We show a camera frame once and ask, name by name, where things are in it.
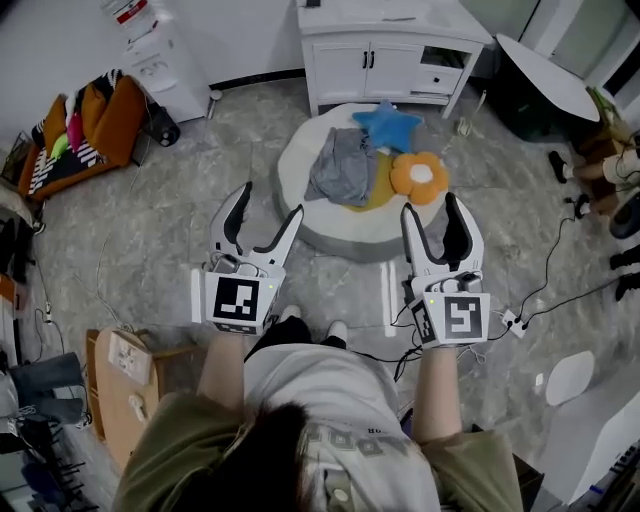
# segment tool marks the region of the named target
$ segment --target orange flower plush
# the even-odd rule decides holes
[[[391,185],[398,194],[409,196],[413,204],[429,204],[447,190],[449,173],[433,153],[405,153],[393,161]]]

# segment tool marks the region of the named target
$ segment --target hair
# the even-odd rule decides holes
[[[218,465],[189,480],[174,510],[311,509],[304,478],[305,409],[288,403],[263,406],[244,439]]]

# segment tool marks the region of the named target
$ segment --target cabinet drawer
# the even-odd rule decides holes
[[[412,90],[417,92],[453,94],[458,80],[460,80],[460,75],[462,75],[461,69],[420,64],[418,66],[416,83]]]

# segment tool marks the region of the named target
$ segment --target round white pouf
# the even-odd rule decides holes
[[[276,205],[286,217],[299,204],[304,219],[298,236],[326,254],[363,263],[387,261],[404,252],[400,212],[407,196],[395,195],[375,210],[356,213],[328,199],[305,201],[311,166],[324,146],[330,128],[358,128],[351,115],[372,111],[378,105],[347,103],[309,119],[295,133],[273,176]],[[427,226],[444,202],[446,190],[428,205],[413,208]]]

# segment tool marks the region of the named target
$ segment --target cabinet door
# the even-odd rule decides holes
[[[371,43],[365,96],[409,96],[424,47],[416,44]]]
[[[313,63],[318,99],[362,98],[368,55],[369,43],[314,44]]]

